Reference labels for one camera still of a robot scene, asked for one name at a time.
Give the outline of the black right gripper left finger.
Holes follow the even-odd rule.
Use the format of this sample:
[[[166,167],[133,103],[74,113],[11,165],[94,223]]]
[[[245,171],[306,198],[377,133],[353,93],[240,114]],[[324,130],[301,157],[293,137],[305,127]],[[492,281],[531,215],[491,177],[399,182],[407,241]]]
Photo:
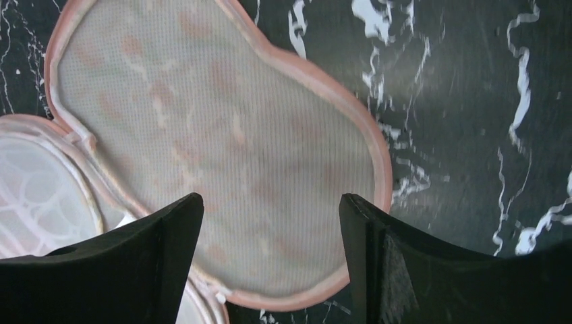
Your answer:
[[[45,256],[1,261],[2,323],[174,323],[204,214],[191,193]]]

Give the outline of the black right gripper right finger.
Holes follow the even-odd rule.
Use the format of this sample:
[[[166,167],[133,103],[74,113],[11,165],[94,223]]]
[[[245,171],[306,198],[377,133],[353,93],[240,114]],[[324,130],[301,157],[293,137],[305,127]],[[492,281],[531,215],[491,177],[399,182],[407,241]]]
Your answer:
[[[570,323],[571,242],[502,259],[440,240],[344,194],[354,323]]]

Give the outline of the white zipper pull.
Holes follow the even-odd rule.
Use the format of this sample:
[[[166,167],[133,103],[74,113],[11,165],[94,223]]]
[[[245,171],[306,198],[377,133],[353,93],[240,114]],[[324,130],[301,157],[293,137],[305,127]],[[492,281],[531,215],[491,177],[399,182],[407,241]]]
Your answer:
[[[225,304],[227,302],[227,296],[222,292],[215,292],[214,297],[219,304]]]

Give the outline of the floral mesh laundry bag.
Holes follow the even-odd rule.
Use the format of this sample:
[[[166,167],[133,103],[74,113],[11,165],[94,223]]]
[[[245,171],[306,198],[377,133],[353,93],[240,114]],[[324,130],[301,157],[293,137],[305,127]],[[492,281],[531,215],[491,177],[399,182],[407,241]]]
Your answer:
[[[385,139],[237,1],[68,1],[45,58],[53,119],[1,118],[1,260],[195,192],[204,214],[174,323],[227,323],[215,292],[297,311],[349,283],[339,203],[390,207]]]

